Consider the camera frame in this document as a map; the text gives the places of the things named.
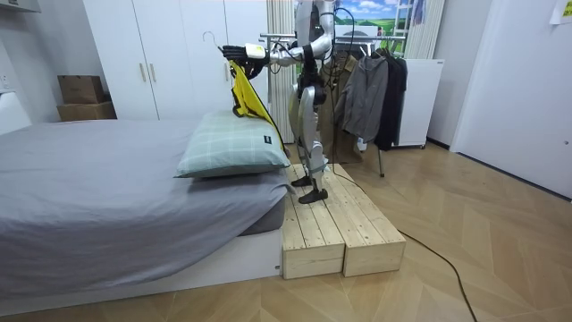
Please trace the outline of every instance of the bed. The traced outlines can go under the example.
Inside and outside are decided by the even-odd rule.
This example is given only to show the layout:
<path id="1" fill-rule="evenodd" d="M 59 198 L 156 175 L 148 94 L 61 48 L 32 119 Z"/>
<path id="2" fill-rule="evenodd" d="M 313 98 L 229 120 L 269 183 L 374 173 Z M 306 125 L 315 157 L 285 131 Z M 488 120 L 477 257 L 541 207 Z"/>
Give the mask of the bed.
<path id="1" fill-rule="evenodd" d="M 0 315 L 278 275 L 284 172 L 173 178 L 197 123 L 0 135 Z"/>

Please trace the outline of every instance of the clothes rack leg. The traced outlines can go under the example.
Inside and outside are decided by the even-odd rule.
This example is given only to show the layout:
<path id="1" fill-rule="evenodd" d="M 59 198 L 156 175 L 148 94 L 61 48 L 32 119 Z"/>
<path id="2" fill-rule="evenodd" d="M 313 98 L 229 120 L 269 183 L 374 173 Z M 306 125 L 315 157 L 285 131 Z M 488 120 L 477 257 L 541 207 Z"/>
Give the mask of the clothes rack leg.
<path id="1" fill-rule="evenodd" d="M 383 178 L 385 172 L 383 171 L 382 151 L 380 149 L 377 150 L 377 160 L 379 161 L 379 176 Z"/>

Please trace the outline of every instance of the white wardrobe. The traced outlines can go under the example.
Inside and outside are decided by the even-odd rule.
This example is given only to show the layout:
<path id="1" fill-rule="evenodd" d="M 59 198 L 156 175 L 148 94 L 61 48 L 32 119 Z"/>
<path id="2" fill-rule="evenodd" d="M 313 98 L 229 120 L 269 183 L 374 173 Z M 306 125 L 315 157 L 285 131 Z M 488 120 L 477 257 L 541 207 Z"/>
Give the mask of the white wardrobe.
<path id="1" fill-rule="evenodd" d="M 215 47 L 257 43 L 266 1 L 84 0 L 119 119 L 231 110 L 228 62 Z M 267 70 L 253 85 L 268 101 Z"/>

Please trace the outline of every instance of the plaid pillow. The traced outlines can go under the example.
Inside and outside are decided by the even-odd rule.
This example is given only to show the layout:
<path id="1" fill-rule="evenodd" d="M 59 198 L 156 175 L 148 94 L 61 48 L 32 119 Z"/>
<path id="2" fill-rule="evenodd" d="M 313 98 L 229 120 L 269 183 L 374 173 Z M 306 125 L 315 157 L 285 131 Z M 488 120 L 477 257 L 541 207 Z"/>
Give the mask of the plaid pillow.
<path id="1" fill-rule="evenodd" d="M 258 174 L 290 166 L 275 128 L 232 111 L 205 115 L 177 166 L 177 178 Z"/>

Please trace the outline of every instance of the yellow jacket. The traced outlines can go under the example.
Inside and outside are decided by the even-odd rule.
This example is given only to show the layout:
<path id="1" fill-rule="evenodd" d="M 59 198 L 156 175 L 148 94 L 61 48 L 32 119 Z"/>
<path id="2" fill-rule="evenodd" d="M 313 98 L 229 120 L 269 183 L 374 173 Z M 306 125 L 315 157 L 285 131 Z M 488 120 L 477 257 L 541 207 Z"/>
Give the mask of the yellow jacket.
<path id="1" fill-rule="evenodd" d="M 232 76 L 234 77 L 234 86 L 232 87 L 232 95 L 234 96 L 234 108 L 232 112 L 238 117 L 250 116 L 250 117 L 260 117 L 267 120 L 278 133 L 280 138 L 280 146 L 284 150 L 284 142 L 282 141 L 282 136 L 276 127 L 276 123 L 272 119 L 272 116 L 268 114 L 266 107 L 262 104 L 260 97 L 254 91 L 252 84 L 245 75 L 242 67 L 230 61 L 231 67 L 234 70 Z"/>

